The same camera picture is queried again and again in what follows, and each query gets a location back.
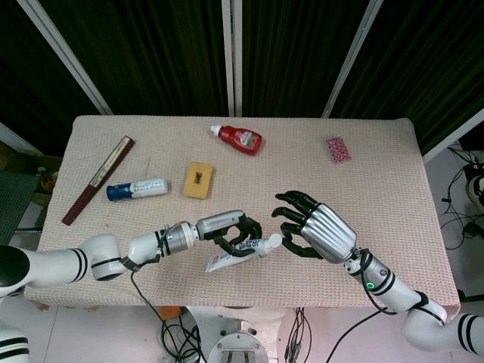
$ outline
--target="black curtain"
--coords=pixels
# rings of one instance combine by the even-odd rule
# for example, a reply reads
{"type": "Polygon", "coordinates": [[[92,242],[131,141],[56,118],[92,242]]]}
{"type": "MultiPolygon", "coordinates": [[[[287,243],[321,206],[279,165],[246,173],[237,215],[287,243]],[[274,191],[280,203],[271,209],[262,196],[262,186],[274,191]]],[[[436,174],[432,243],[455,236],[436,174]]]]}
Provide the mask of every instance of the black curtain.
{"type": "Polygon", "coordinates": [[[331,117],[406,116],[425,154],[484,107],[483,24],[481,0],[384,2],[331,117]]]}
{"type": "Polygon", "coordinates": [[[61,156],[76,116],[98,111],[16,1],[0,2],[0,122],[61,156]]]}
{"type": "Polygon", "coordinates": [[[41,0],[115,114],[228,115],[220,0],[41,0]]]}
{"type": "Polygon", "coordinates": [[[367,5],[244,0],[244,116],[321,117],[367,5]]]}

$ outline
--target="sponge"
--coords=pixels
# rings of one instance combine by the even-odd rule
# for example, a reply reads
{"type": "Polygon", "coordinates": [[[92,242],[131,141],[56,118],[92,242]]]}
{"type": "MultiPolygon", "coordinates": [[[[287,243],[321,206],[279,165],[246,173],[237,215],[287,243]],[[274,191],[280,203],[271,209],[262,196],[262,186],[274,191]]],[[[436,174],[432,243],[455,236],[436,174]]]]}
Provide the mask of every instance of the sponge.
{"type": "Polygon", "coordinates": [[[213,166],[205,163],[190,163],[183,193],[187,197],[206,199],[212,179],[213,166]]]}

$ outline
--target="white tablecloth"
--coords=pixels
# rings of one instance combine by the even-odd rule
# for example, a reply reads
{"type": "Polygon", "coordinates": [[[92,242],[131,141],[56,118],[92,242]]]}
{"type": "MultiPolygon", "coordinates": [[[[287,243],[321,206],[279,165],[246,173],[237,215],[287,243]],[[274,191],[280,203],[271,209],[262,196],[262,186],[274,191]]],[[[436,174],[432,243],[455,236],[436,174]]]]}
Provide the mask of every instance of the white tablecloth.
{"type": "MultiPolygon", "coordinates": [[[[453,315],[459,306],[427,182],[408,119],[250,119],[218,117],[81,116],[64,154],[48,208],[40,250],[79,246],[111,232],[122,254],[131,238],[187,220],[243,209],[269,236],[284,221],[271,211],[276,193],[304,191],[331,206],[401,279],[453,315]],[[264,138],[255,157],[211,135],[210,125],[252,129],[264,138]],[[124,161],[77,220],[61,219],[123,135],[136,141],[124,161]],[[352,160],[333,163],[325,140],[340,136],[352,160]],[[214,166],[207,200],[183,195],[191,161],[214,166]],[[105,187],[146,178],[169,180],[169,193],[110,202],[105,187]]],[[[205,273],[212,242],[148,265],[137,275],[154,305],[368,306],[361,286],[340,265],[303,259],[283,247],[264,259],[205,273]]],[[[91,275],[76,284],[26,289],[26,296],[67,306],[141,305],[129,274],[109,282],[91,275]]]]}

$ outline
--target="blue cap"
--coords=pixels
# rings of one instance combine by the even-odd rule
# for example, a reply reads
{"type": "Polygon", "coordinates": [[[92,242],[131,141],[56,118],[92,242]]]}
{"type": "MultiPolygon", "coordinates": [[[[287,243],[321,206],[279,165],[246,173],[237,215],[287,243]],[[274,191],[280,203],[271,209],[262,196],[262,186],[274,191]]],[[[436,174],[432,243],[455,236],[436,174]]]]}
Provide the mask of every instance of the blue cap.
{"type": "Polygon", "coordinates": [[[114,186],[109,185],[106,189],[107,199],[113,202],[115,200],[132,198],[132,192],[129,189],[130,186],[131,183],[114,186]]]}

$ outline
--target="white bottle with blue cap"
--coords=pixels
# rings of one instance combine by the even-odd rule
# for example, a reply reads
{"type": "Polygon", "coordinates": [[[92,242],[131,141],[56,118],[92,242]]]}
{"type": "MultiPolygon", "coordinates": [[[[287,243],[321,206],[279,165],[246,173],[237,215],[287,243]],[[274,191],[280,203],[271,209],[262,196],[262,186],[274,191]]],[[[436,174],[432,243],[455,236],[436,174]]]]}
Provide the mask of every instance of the white bottle with blue cap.
{"type": "Polygon", "coordinates": [[[113,202],[120,199],[132,199],[165,194],[167,191],[168,185],[166,180],[164,178],[155,178],[114,186],[110,185],[106,189],[106,195],[107,199],[113,202]]]}

